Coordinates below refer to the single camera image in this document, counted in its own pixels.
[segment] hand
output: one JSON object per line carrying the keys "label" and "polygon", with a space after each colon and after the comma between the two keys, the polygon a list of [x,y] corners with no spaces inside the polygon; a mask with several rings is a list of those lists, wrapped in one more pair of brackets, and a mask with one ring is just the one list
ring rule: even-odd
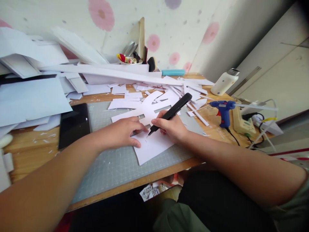
{"label": "hand", "polygon": [[171,120],[162,119],[166,112],[167,111],[161,111],[158,117],[153,119],[151,123],[160,127],[161,134],[168,134],[174,143],[180,143],[187,135],[188,130],[177,114]]}
{"label": "hand", "polygon": [[147,132],[148,129],[139,122],[138,117],[130,117],[120,119],[107,127],[104,127],[92,133],[101,144],[101,150],[116,149],[124,146],[141,147],[141,143],[130,136],[133,131],[139,133],[140,131]]}

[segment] gray cutting mat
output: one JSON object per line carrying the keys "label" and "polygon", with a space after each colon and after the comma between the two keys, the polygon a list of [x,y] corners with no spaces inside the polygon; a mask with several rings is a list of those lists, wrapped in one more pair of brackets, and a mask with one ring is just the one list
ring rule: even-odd
{"label": "gray cutting mat", "polygon": [[[89,118],[92,131],[97,131],[112,123],[111,117],[127,112],[127,109],[106,111],[110,101],[88,104]],[[203,130],[194,117],[181,109],[180,118],[187,129],[202,134]],[[193,155],[178,145],[173,145],[158,156],[139,166],[133,147],[122,147],[102,152],[89,168],[83,178],[72,203],[105,192],[126,184],[143,176],[170,167],[191,158]]]}

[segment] left hand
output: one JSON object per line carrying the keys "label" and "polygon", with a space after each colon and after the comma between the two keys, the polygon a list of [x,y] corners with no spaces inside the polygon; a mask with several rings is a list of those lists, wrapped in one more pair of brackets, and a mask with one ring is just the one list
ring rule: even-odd
{"label": "left hand", "polygon": [[148,129],[139,122],[138,117],[130,117],[120,119],[107,127],[92,133],[99,144],[101,144],[102,150],[116,149],[124,146],[141,147],[141,143],[130,136],[133,131],[139,133],[140,131],[147,132]]}

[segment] white water bottle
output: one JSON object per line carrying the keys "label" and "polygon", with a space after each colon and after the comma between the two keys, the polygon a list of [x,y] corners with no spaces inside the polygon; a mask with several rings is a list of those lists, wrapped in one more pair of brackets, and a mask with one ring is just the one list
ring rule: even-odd
{"label": "white water bottle", "polygon": [[223,73],[210,91],[217,96],[223,95],[238,80],[239,73],[240,71],[233,68]]}

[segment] wooden desk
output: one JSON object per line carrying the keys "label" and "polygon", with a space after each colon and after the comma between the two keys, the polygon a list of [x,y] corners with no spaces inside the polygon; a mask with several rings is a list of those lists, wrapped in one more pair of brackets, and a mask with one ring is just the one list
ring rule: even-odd
{"label": "wooden desk", "polygon": [[[204,77],[199,74],[187,74],[186,76],[184,76],[184,78],[204,79]],[[226,100],[226,101],[232,100],[232,98],[227,94],[224,94],[223,96],[213,95],[210,92],[211,86],[204,86],[203,88],[208,91],[208,97],[213,98],[214,100]],[[135,92],[132,85],[127,85],[127,89],[129,90],[129,92]],[[123,96],[111,95],[110,93],[88,95],[83,96],[83,98],[80,100],[73,100],[71,102],[71,105],[81,103],[111,101],[114,98],[123,98]],[[197,122],[203,128],[204,132],[207,135],[209,135],[208,136],[209,138],[237,145],[232,136],[226,130],[219,127],[220,117],[216,116],[218,109],[204,108],[199,110],[198,112],[210,124],[208,127],[206,127],[196,117]],[[230,127],[231,132],[237,138],[240,145],[243,147],[249,146],[250,143],[247,141],[247,138],[243,135],[236,133],[233,130],[232,126],[233,117],[231,111],[230,111],[230,120],[231,120],[231,127]],[[8,146],[4,148],[5,153],[11,152],[13,154],[13,162],[15,169],[10,173],[12,183],[15,183],[16,181],[27,176],[29,173],[36,170],[40,166],[44,165],[46,162],[48,162],[58,154],[57,146],[59,139],[59,127],[56,127],[50,131],[33,131],[34,128],[35,127],[29,127],[25,128],[24,130],[19,129],[12,131],[11,134],[13,135],[14,139],[12,143],[10,143]],[[131,181],[130,183],[121,185],[119,187],[100,193],[88,199],[74,203],[69,206],[68,211],[86,206],[93,202],[111,197],[113,195],[122,193],[135,187],[161,179],[171,174],[180,172],[184,169],[201,164],[202,162],[203,161],[198,158],[191,158],[179,164],[173,165],[169,168],[163,169],[148,176]]]}

